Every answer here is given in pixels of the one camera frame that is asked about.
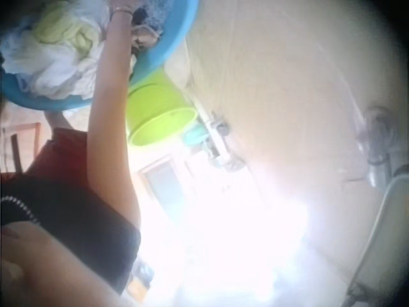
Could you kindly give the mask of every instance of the black top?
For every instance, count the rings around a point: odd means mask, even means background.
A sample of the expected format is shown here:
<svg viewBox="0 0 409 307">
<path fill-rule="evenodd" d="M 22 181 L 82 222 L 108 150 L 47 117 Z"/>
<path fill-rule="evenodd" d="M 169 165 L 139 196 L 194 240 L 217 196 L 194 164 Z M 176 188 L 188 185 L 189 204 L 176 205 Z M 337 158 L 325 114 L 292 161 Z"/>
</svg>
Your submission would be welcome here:
<svg viewBox="0 0 409 307">
<path fill-rule="evenodd" d="M 40 224 L 118 293 L 127 285 L 141 234 L 89 189 L 20 175 L 1 185 L 1 226 Z"/>
</svg>

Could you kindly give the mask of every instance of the faucet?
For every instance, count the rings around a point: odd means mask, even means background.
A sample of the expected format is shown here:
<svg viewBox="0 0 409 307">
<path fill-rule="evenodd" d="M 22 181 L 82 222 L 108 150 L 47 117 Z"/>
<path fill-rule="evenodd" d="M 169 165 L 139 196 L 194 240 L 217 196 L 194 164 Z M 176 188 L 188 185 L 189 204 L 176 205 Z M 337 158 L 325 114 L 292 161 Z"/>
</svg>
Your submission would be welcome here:
<svg viewBox="0 0 409 307">
<path fill-rule="evenodd" d="M 364 114 L 357 141 L 367 159 L 369 183 L 385 189 L 392 180 L 389 150 L 397 141 L 396 121 L 392 112 L 386 107 L 370 107 Z"/>
</svg>

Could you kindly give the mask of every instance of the bright light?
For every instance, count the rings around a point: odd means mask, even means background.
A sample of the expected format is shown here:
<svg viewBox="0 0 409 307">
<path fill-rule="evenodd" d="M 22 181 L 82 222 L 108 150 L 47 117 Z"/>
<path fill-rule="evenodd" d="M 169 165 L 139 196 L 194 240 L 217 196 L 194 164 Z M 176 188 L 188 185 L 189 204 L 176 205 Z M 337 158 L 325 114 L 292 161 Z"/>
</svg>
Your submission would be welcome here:
<svg viewBox="0 0 409 307">
<path fill-rule="evenodd" d="M 188 266 L 185 286 L 194 295 L 239 293 L 268 299 L 276 272 L 295 255 L 304 236 L 305 205 L 282 200 L 267 207 L 238 190 L 206 197 L 189 212 L 186 231 L 197 264 Z"/>
</svg>

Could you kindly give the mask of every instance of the blue plastic basin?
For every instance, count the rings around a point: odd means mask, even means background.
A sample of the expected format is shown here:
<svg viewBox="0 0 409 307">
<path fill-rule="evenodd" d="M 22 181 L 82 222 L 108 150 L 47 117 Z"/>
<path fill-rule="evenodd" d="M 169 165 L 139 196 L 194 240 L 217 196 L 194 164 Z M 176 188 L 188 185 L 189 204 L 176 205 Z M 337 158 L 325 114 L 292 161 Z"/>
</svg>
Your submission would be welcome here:
<svg viewBox="0 0 409 307">
<path fill-rule="evenodd" d="M 164 34 L 156 46 L 138 57 L 131 84 L 150 75 L 170 57 L 190 29 L 196 16 L 198 2 L 199 0 L 174 0 L 172 10 L 164 24 Z M 30 93 L 20 91 L 15 76 L 6 74 L 3 69 L 1 91 L 15 104 L 35 110 L 64 111 L 91 103 L 91 99 L 84 100 L 81 96 L 73 95 L 62 100 L 52 100 L 44 96 L 34 97 Z"/>
</svg>

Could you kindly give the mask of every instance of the yellow cloth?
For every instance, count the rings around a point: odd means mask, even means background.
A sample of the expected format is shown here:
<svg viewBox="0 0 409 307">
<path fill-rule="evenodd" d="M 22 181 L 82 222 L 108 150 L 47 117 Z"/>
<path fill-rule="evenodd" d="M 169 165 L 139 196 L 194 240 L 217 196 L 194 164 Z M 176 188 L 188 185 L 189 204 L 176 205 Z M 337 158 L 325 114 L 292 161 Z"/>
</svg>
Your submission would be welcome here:
<svg viewBox="0 0 409 307">
<path fill-rule="evenodd" d="M 68 42 L 82 58 L 100 41 L 98 28 L 70 13 L 70 3 L 67 1 L 50 4 L 34 26 L 33 35 L 40 43 Z"/>
</svg>

